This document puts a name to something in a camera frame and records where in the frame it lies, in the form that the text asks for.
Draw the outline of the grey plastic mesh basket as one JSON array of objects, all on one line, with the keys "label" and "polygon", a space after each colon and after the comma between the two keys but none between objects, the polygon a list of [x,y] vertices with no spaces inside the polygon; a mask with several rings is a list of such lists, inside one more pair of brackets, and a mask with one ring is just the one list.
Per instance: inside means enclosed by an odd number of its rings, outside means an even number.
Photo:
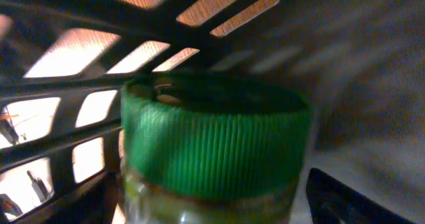
[{"label": "grey plastic mesh basket", "polygon": [[121,91],[154,72],[308,100],[287,223],[312,168],[424,222],[424,0],[1,0],[1,222],[114,172],[128,223]]}]

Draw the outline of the green lid glass jar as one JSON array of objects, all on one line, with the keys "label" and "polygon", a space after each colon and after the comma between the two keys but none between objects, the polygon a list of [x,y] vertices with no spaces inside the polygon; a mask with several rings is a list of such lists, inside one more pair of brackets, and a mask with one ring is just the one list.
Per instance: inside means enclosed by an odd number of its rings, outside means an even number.
[{"label": "green lid glass jar", "polygon": [[121,91],[128,223],[287,223],[313,118],[296,91],[154,72]]}]

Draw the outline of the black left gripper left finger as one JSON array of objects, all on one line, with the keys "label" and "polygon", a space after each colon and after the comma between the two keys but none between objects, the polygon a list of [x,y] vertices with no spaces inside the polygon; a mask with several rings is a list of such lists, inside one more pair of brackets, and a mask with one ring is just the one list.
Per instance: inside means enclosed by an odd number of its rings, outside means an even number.
[{"label": "black left gripper left finger", "polygon": [[119,199],[117,175],[102,172],[35,208],[14,223],[111,223]]}]

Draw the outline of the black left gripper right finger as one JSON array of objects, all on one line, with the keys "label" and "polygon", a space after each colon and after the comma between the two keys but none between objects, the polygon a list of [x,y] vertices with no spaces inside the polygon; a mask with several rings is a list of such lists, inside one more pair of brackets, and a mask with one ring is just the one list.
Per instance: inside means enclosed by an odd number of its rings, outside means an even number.
[{"label": "black left gripper right finger", "polygon": [[413,224],[317,168],[310,169],[305,192],[314,224]]}]

